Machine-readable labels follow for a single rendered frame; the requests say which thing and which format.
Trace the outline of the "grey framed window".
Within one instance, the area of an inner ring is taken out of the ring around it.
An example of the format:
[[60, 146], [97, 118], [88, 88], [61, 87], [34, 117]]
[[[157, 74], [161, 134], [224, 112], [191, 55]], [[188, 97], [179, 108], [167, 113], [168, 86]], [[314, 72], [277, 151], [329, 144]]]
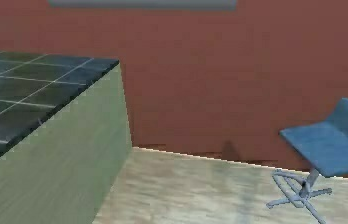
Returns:
[[55, 7], [233, 10], [238, 0], [47, 0]]

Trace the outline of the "green counter with dark tiled top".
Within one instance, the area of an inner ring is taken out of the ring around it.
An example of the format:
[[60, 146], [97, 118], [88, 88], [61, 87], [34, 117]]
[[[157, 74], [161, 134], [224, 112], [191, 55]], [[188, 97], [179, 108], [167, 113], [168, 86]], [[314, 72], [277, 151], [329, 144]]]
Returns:
[[94, 224], [131, 145], [119, 60], [0, 50], [0, 224]]

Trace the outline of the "blue bar stool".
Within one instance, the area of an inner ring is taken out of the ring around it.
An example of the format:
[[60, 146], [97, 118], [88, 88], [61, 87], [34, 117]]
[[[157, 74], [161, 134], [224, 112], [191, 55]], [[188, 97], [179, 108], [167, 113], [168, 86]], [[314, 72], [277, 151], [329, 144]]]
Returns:
[[266, 204], [271, 209], [290, 203], [296, 208], [305, 208], [319, 224], [327, 224], [310, 200], [332, 193], [330, 188], [315, 190], [317, 178], [343, 177], [348, 175], [348, 98], [341, 98], [330, 115], [314, 124], [284, 128], [279, 131], [285, 141], [311, 164], [306, 177], [277, 169], [272, 178], [282, 199]]

